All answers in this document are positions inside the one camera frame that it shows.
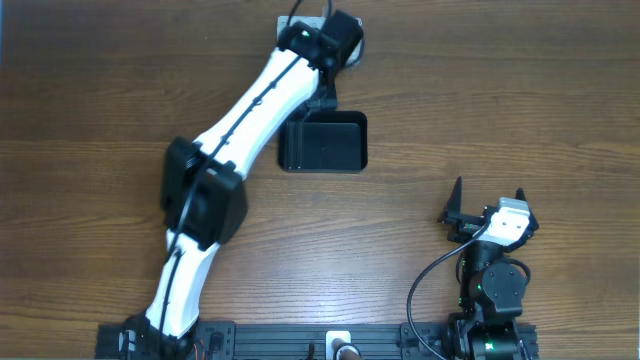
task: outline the wooden surface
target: wooden surface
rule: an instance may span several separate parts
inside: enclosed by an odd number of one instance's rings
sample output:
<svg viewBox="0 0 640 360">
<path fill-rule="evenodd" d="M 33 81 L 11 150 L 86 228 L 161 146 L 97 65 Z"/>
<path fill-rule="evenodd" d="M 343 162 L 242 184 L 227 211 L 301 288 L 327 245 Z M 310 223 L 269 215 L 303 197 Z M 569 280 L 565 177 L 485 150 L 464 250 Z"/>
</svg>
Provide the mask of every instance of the wooden surface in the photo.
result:
<svg viewBox="0 0 640 360">
<path fill-rule="evenodd" d="M 162 158 L 231 107 L 293 0 L 5 0 L 0 68 L 0 357 L 91 357 L 97 325 L 152 300 Z M 216 257 L 203 319 L 400 323 L 453 248 L 458 175 L 479 214 L 525 189 L 541 229 L 521 321 L 543 358 L 635 359 L 640 225 L 638 1 L 353 0 L 367 53 L 338 81 L 369 118 L 357 175 L 288 174 L 276 141 Z M 299 14 L 317 15 L 308 1 Z M 454 262 L 415 316 L 457 310 Z"/>
</svg>

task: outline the white arm segment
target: white arm segment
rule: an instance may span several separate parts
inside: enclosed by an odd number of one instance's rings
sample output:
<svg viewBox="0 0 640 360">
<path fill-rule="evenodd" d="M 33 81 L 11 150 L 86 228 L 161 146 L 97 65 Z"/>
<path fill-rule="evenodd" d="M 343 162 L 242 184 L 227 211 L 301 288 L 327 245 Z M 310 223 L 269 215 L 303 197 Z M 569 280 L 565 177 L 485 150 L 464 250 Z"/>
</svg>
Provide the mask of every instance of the white arm segment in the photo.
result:
<svg viewBox="0 0 640 360">
<path fill-rule="evenodd" d="M 222 120 L 195 140 L 202 144 L 200 150 L 207 155 L 211 154 L 220 143 L 220 138 L 251 106 L 253 100 L 276 80 L 297 56 L 289 50 L 276 49 L 271 53 L 269 62 L 258 80 Z M 221 164 L 232 161 L 236 165 L 235 172 L 246 179 L 253 161 L 267 140 L 287 116 L 316 91 L 319 77 L 318 70 L 310 68 L 309 62 L 300 58 L 278 81 L 275 89 L 266 93 L 261 104 L 247 114 L 229 138 L 229 143 L 216 154 L 215 160 Z M 173 240 L 173 235 L 171 230 L 167 230 L 167 249 Z M 162 332 L 165 335 L 180 338 L 198 319 L 200 292 L 220 245 L 215 243 L 207 250 L 201 251 L 194 239 L 180 234 L 176 248 L 181 249 L 183 255 L 171 284 Z M 160 327 L 165 292 L 175 261 L 176 257 L 172 256 L 162 268 L 156 297 L 146 312 L 151 326 L 156 329 Z"/>
<path fill-rule="evenodd" d="M 290 50 L 274 50 L 258 80 L 227 115 L 196 138 L 195 142 L 202 144 L 200 150 L 207 155 L 211 154 L 220 143 L 220 138 L 251 106 L 253 99 L 258 97 L 297 56 Z M 253 161 L 267 140 L 293 110 L 313 95 L 318 87 L 319 78 L 319 71 L 310 68 L 306 59 L 298 60 L 278 81 L 276 88 L 270 90 L 262 99 L 262 103 L 255 106 L 242 120 L 229 143 L 216 154 L 215 160 L 220 164 L 232 161 L 236 165 L 235 172 L 246 179 Z"/>
</svg>

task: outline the wood grain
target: wood grain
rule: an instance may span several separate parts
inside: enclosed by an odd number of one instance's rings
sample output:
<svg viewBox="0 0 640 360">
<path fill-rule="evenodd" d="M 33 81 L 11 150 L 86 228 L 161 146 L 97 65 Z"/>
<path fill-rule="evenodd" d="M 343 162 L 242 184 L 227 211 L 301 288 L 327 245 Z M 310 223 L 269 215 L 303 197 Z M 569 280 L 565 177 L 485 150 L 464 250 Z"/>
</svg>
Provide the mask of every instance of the wood grain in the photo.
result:
<svg viewBox="0 0 640 360">
<path fill-rule="evenodd" d="M 259 74 L 284 0 L 5 0 L 0 67 L 0 357 L 91 357 L 97 325 L 151 301 L 164 150 Z M 400 323 L 453 245 L 455 177 L 478 213 L 523 187 L 541 224 L 522 321 L 543 358 L 635 359 L 640 3 L 353 0 L 367 53 L 338 79 L 369 118 L 357 175 L 288 174 L 276 141 L 201 298 L 203 319 Z M 300 14 L 317 15 L 317 2 Z M 456 311 L 453 263 L 416 294 Z"/>
</svg>

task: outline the black base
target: black base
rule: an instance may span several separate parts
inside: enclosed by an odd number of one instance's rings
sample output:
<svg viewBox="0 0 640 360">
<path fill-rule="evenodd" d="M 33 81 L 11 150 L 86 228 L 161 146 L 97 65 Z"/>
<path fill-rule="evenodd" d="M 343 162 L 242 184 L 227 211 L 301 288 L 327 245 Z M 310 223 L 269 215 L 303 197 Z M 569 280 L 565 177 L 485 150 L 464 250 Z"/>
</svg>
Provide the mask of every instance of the black base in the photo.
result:
<svg viewBox="0 0 640 360">
<path fill-rule="evenodd" d="M 101 334 L 120 329 L 120 326 L 100 326 Z M 434 350 L 441 352 L 441 338 L 446 325 L 416 323 L 416 328 L 426 337 Z M 366 360 L 435 360 L 436 357 L 418 346 L 418 340 L 407 323 L 401 325 L 237 325 L 234 322 L 200 322 L 195 333 L 195 343 L 201 350 L 200 340 L 206 349 L 208 360 L 324 360 L 325 336 L 330 330 L 347 330 L 351 342 Z M 537 360 L 538 344 L 535 326 L 518 326 L 532 359 Z M 104 347 L 96 347 L 96 358 L 104 358 Z M 200 352 L 197 360 L 202 358 Z M 195 359 L 192 353 L 188 359 Z"/>
</svg>

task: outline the wooden table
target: wooden table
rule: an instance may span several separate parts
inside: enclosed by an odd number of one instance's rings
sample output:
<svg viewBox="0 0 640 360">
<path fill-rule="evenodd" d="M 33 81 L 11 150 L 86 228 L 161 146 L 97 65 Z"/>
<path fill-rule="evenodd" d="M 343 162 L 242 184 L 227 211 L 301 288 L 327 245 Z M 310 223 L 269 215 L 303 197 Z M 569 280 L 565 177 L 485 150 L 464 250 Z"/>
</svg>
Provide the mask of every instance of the wooden table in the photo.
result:
<svg viewBox="0 0 640 360">
<path fill-rule="evenodd" d="M 152 300 L 165 255 L 162 159 L 248 88 L 281 0 L 5 0 L 0 68 L 0 357 L 93 355 L 97 325 Z M 322 2 L 299 14 L 317 15 Z M 361 174 L 289 174 L 276 140 L 216 257 L 203 319 L 400 323 L 453 248 L 435 222 L 517 187 L 541 229 L 522 322 L 543 358 L 635 359 L 640 3 L 354 0 L 367 50 L 341 109 L 369 118 Z M 457 310 L 454 262 L 416 294 Z"/>
</svg>

